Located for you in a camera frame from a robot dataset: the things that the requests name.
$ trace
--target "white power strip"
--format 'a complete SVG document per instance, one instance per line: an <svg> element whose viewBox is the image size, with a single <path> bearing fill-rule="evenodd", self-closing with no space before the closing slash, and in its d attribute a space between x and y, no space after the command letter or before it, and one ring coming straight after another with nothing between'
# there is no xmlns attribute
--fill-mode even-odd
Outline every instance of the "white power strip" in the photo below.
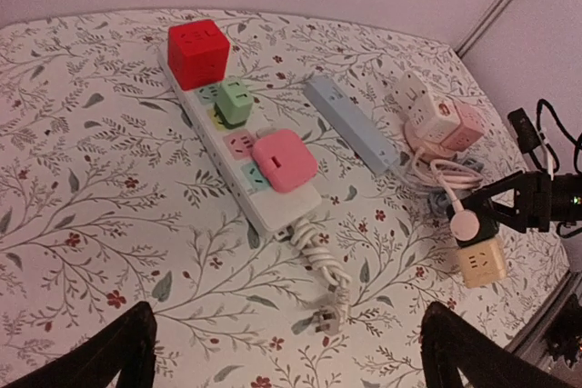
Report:
<svg viewBox="0 0 582 388"><path fill-rule="evenodd" d="M272 126L256 107L244 126L228 130L216 116L216 85L183 91L167 64L166 45L160 48L158 61L216 169L259 235L284 231L321 204L311 183L281 194L261 174L250 151L256 133Z"/></svg>

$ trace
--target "red block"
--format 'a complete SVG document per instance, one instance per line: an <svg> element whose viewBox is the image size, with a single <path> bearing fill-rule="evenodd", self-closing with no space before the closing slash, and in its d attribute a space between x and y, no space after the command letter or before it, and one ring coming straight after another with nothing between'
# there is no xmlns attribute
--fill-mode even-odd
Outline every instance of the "red block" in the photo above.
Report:
<svg viewBox="0 0 582 388"><path fill-rule="evenodd" d="M184 91L222 81L230 43L212 20L172 26L167 63Z"/></svg>

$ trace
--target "green cube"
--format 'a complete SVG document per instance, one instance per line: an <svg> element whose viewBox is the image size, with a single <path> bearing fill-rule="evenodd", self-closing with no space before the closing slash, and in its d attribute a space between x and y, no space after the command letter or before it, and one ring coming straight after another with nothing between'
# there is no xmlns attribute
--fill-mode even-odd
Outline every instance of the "green cube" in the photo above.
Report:
<svg viewBox="0 0 582 388"><path fill-rule="evenodd" d="M244 124L251 115L253 96L246 89L242 79L227 77L218 86L216 106L228 124Z"/></svg>

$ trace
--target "power strip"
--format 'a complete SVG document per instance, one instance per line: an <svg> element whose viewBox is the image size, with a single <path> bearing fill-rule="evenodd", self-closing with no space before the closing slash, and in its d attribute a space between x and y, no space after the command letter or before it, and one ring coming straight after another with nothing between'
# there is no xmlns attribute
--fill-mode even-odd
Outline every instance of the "power strip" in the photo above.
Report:
<svg viewBox="0 0 582 388"><path fill-rule="evenodd" d="M272 129L259 110L254 108L244 126L227 129L215 111L217 84L184 91L167 64L166 45L160 48L158 61L210 159L259 235L285 231L321 204L311 183L281 194L259 171L251 157L252 145L258 132Z"/></svg>
<svg viewBox="0 0 582 388"><path fill-rule="evenodd" d="M376 176L398 165L400 154L334 81L325 76L309 79L307 100L336 129Z"/></svg>

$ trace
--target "tablecloth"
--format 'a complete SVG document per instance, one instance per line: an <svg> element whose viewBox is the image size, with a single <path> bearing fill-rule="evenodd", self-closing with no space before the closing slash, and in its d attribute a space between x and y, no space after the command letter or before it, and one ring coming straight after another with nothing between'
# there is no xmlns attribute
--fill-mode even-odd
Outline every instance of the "tablecloth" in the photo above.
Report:
<svg viewBox="0 0 582 388"><path fill-rule="evenodd" d="M349 325L314 333L320 278L257 240L156 61L167 28L212 18L228 73L319 162L310 217L353 275ZM553 234L502 231L508 278L467 290L447 224L374 177L302 94L332 76L405 151L390 88L406 70L476 106L489 182L524 167L448 45L374 27L247 11L157 9L0 31L0 383L80 344L139 300L159 324L156 387L424 386L419 324L438 300L500 345L566 271Z"/></svg>

